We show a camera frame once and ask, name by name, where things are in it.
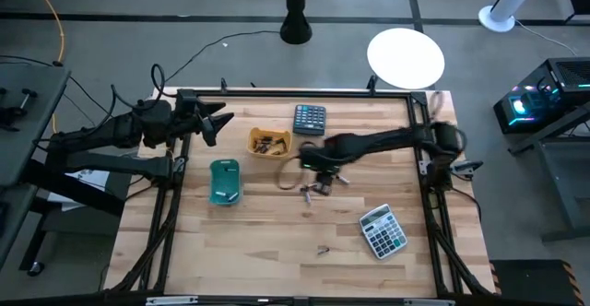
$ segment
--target yellow cable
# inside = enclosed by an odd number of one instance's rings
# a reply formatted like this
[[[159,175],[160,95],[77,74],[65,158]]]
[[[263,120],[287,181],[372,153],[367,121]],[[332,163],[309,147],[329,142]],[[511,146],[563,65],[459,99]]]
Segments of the yellow cable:
[[[53,16],[55,17],[55,21],[57,22],[57,27],[59,29],[59,37],[61,39],[61,44],[60,44],[60,48],[59,48],[59,55],[57,56],[57,62],[62,63],[62,61],[64,60],[64,50],[65,50],[64,28],[62,27],[62,22],[59,20],[59,17],[57,16],[57,12],[55,12],[55,9],[53,8],[52,3],[49,0],[45,0],[45,3],[52,10]],[[57,123],[57,121],[56,121],[55,113],[54,113],[54,114],[52,114],[52,129],[53,129],[54,133],[57,133],[57,127],[55,126],[56,123]]]

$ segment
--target calculator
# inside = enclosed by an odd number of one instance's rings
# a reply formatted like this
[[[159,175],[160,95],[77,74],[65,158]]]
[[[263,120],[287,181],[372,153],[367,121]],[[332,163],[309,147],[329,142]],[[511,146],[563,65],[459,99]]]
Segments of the calculator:
[[[406,234],[388,204],[376,207],[359,222],[362,233],[379,259],[401,250],[407,244]]]
[[[324,135],[325,108],[299,104],[295,107],[293,133],[297,135]]]

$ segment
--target wooden tabletop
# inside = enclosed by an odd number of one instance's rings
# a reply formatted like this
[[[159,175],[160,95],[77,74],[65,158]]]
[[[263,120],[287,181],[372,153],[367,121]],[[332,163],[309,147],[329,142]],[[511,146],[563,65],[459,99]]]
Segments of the wooden tabletop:
[[[278,160],[259,159],[246,151],[253,127],[291,130],[297,104],[325,106],[326,135],[359,135],[408,126],[403,100],[304,98],[204,98],[225,101],[221,112],[235,117],[207,147],[194,135],[172,245],[167,294],[434,297],[431,256],[419,195],[412,149],[363,157],[343,168],[350,186],[335,182],[332,195],[313,194],[308,205],[299,191],[281,191],[273,181]],[[455,123],[450,93],[445,93],[439,120]],[[295,137],[300,142],[319,138]],[[163,147],[142,147],[140,155],[163,155]],[[209,164],[216,159],[240,162],[243,198],[231,207],[208,202]],[[289,164],[283,183],[295,179],[297,164]],[[310,181],[311,172],[306,173]],[[135,192],[147,183],[133,185]],[[472,194],[468,182],[456,188]],[[105,288],[118,283],[146,247],[156,190],[127,202],[114,245]],[[493,290],[489,259],[478,212],[462,195],[446,193],[455,247],[479,282]],[[388,204],[408,238],[406,248],[377,260],[360,234],[359,218]],[[318,247],[329,253],[317,255]],[[447,287],[451,288],[446,256],[442,256]],[[152,278],[158,271],[154,262]]]

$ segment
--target concrete floor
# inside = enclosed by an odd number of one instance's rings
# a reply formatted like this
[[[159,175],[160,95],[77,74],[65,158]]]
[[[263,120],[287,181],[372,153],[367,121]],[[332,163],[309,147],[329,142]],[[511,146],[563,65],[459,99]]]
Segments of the concrete floor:
[[[475,19],[494,0],[418,0],[424,18]],[[196,16],[284,16],[284,0],[53,0],[63,13],[116,13]],[[525,19],[559,18],[554,0],[527,0],[518,13]],[[0,0],[0,11],[46,12],[42,0]],[[308,0],[308,16],[411,18],[408,0]],[[110,101],[114,83],[126,98],[151,93],[148,71],[160,63],[171,72],[208,42],[236,32],[278,30],[280,24],[248,22],[121,23],[66,21],[65,64],[99,102]],[[289,46],[277,34],[226,41],[200,55],[170,86],[364,88],[371,75],[366,47],[378,32],[411,25],[313,24],[313,38]],[[544,35],[590,55],[590,28],[536,27]],[[491,106],[549,57],[568,56],[562,47],[524,29],[494,34],[480,26],[425,26],[439,43],[446,69],[437,89],[451,90],[459,124],[469,137],[467,155],[485,165],[474,181],[481,203],[483,230],[490,258],[558,258],[572,264],[584,295],[590,296],[590,240],[544,244],[539,235],[556,230],[561,217],[553,194],[540,174],[536,158],[515,159],[505,150],[508,140],[496,124]],[[55,59],[59,37],[48,20],[0,20],[0,52],[43,61]],[[95,120],[101,111],[77,88],[68,96]],[[115,112],[123,112],[120,105]],[[58,127],[68,131],[87,121],[67,101],[57,110]],[[41,259],[48,265],[39,277],[18,272],[36,217],[23,227],[9,261],[0,272],[0,299],[31,298],[91,292],[107,264],[113,237],[52,235]]]

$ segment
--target wheel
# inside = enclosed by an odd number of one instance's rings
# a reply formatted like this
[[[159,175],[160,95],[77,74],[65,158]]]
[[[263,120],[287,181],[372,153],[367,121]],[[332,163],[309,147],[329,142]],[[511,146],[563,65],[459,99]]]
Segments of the wheel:
[[[33,266],[29,269],[29,271],[27,271],[27,276],[29,276],[29,277],[38,276],[40,273],[43,272],[43,269],[45,269],[45,265],[43,263],[35,261],[33,263]]]

